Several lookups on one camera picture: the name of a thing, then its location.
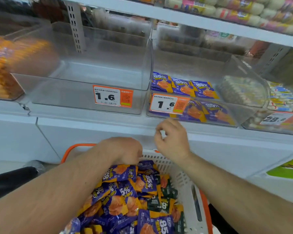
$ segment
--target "hand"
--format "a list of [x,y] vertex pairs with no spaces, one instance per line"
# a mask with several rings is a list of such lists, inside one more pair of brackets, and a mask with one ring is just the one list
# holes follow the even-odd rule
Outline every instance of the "hand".
[[142,145],[129,137],[112,137],[102,140],[95,147],[104,156],[111,156],[115,164],[137,164],[142,156]]
[[[161,130],[164,130],[167,135],[164,139],[160,133]],[[165,119],[157,125],[154,141],[160,153],[176,164],[186,159],[191,153],[186,129],[172,118]]]

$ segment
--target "forearm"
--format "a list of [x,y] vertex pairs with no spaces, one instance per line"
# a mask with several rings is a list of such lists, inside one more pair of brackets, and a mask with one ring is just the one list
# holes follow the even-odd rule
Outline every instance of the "forearm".
[[178,162],[239,233],[293,233],[293,204],[191,154]]
[[95,146],[0,199],[0,233],[58,234],[113,163]]

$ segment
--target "price tag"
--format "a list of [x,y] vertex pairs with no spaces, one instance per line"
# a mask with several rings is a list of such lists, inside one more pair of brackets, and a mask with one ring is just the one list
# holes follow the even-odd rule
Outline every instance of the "price tag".
[[133,90],[125,90],[106,86],[93,85],[96,104],[131,108]]
[[293,116],[293,113],[275,112],[267,116],[264,120],[262,120],[260,125],[279,126],[282,123],[285,123],[292,116]]
[[190,98],[153,94],[150,111],[182,114]]

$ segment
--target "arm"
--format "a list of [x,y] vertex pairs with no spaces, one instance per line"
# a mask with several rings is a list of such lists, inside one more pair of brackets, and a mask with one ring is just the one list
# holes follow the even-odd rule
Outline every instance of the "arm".
[[[160,130],[167,137],[162,139]],[[240,234],[293,233],[293,204],[218,168],[190,151],[186,130],[173,119],[156,127],[157,149],[183,169]]]
[[136,164],[141,144],[114,137],[0,199],[0,233],[59,234],[115,162]]

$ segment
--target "white plastic basket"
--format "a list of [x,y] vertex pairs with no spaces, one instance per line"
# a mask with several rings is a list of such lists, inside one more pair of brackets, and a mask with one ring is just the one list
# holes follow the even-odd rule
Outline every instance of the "white plastic basket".
[[[95,144],[75,144],[65,152],[61,163],[71,160]],[[142,160],[153,160],[160,173],[168,173],[172,186],[178,190],[178,202],[184,207],[186,234],[212,234],[211,216],[207,199],[177,165],[157,150],[143,149]]]

